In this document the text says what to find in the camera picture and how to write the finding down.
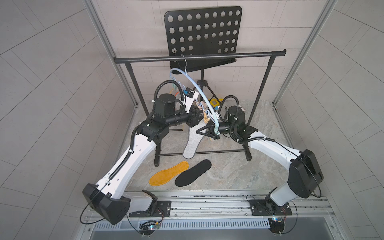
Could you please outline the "white black insole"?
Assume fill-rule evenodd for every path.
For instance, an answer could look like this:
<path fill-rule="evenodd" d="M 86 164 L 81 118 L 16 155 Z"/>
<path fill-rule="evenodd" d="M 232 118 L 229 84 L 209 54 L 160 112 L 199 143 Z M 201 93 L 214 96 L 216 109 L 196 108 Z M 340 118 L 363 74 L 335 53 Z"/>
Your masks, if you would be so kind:
<path fill-rule="evenodd" d="M 175 185 L 177 187 L 185 187 L 192 184 L 197 178 L 203 175 L 212 167 L 210 160 L 205 159 L 184 172 L 182 172 L 175 180 Z"/>

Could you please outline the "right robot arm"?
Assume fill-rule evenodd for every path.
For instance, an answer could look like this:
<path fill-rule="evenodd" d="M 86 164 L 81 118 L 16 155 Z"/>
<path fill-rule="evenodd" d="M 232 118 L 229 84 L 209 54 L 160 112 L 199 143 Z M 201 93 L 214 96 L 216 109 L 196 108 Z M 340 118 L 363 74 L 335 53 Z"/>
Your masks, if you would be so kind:
<path fill-rule="evenodd" d="M 203 128 L 206 130 L 205 136 L 215 138 L 228 134 L 236 143 L 262 152 L 289 171 L 288 181 L 269 192 L 265 198 L 266 209 L 270 213 L 298 197 L 307 199 L 309 196 L 322 196 L 315 191 L 321 190 L 320 183 L 324 176 L 312 151 L 292 149 L 246 124 L 245 113 L 238 98 L 233 95 L 221 101 L 216 116 L 217 123 Z"/>

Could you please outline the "yellow insole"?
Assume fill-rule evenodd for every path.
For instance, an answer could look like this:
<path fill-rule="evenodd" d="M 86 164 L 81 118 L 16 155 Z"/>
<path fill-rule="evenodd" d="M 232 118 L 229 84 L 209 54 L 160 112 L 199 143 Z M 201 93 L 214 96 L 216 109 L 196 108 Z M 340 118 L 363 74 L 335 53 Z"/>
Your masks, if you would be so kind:
<path fill-rule="evenodd" d="M 189 163 L 187 161 L 182 161 L 179 164 L 169 169 L 162 170 L 154 174 L 149 180 L 149 185 L 153 187 L 165 185 L 170 180 L 172 180 L 175 176 L 181 174 L 182 172 L 188 169 L 189 169 Z"/>

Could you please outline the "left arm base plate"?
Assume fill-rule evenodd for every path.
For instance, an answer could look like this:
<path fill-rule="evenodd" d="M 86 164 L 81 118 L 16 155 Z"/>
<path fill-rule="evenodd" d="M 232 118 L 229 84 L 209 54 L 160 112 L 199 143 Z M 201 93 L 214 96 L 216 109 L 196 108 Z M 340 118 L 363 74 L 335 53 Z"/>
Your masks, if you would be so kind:
<path fill-rule="evenodd" d="M 171 201 L 157 201 L 156 206 L 148 211 L 137 211 L 129 214 L 130 218 L 162 218 L 169 217 L 171 211 Z"/>

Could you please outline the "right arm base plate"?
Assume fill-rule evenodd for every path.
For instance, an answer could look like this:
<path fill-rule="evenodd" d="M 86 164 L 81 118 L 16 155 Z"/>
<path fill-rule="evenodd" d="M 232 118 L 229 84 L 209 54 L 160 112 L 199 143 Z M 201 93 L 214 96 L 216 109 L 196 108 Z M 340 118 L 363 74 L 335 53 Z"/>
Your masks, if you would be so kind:
<path fill-rule="evenodd" d="M 252 216 L 291 216 L 292 209 L 288 203 L 282 207 L 276 207 L 275 210 L 271 211 L 266 206 L 265 200 L 248 200 L 251 208 Z"/>

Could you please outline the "light blue clip hanger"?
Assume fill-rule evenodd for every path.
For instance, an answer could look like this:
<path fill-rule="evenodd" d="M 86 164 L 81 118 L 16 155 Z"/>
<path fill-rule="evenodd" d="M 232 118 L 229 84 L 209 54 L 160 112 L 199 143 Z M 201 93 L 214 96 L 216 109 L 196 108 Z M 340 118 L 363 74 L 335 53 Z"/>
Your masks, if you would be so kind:
<path fill-rule="evenodd" d="M 188 72 L 187 72 L 187 65 L 188 65 L 188 62 L 187 62 L 187 59 L 186 57 L 181 54 L 181 56 L 183 57 L 183 59 L 185 60 L 185 70 L 182 71 L 181 69 L 178 69 L 178 68 L 172 68 L 170 70 L 170 78 L 172 80 L 175 80 L 175 78 L 172 76 L 173 74 L 173 71 L 177 71 L 179 73 L 181 73 L 182 75 L 184 75 L 193 85 L 194 87 L 196 88 L 196 90 L 199 92 L 199 94 L 203 97 L 204 99 L 204 102 L 207 104 L 207 107 L 208 107 L 208 111 L 209 111 L 209 116 L 211 118 L 211 120 L 213 120 L 213 122 L 215 123 L 216 126 L 219 127 L 219 119 L 218 119 L 218 115 L 216 114 L 214 108 L 212 107 L 212 105 L 209 103 L 209 100 L 208 98 L 206 97 L 206 95 L 204 94 L 204 91 L 198 86 L 198 84 L 188 75 Z"/>

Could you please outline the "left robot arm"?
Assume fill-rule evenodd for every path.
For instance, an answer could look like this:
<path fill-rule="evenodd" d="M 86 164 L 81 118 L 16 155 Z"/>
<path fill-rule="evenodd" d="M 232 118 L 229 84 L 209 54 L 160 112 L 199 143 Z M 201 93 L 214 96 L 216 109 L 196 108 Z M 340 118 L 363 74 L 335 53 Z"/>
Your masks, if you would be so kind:
<path fill-rule="evenodd" d="M 152 215 L 158 198 L 145 190 L 125 196 L 125 188 L 145 158 L 170 132 L 171 126 L 186 123 L 192 128 L 201 122 L 203 112 L 192 104 L 203 95 L 198 85 L 193 90 L 183 90 L 175 80 L 162 82 L 155 90 L 152 111 L 134 128 L 127 150 L 96 184 L 84 187 L 88 206 L 112 225 L 129 213 Z"/>

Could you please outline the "grey dark-edged insole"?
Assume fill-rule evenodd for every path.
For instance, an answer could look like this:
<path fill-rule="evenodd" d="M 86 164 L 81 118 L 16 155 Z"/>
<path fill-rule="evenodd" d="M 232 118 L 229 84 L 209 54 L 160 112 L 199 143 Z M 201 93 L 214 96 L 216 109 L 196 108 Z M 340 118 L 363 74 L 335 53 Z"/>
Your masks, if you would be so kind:
<path fill-rule="evenodd" d="M 204 122 L 201 122 L 200 124 L 189 128 L 189 138 L 183 152 L 183 157 L 185 159 L 191 159 L 195 156 L 196 150 L 204 137 L 203 135 L 197 134 L 197 130 L 205 125 L 206 124 Z"/>

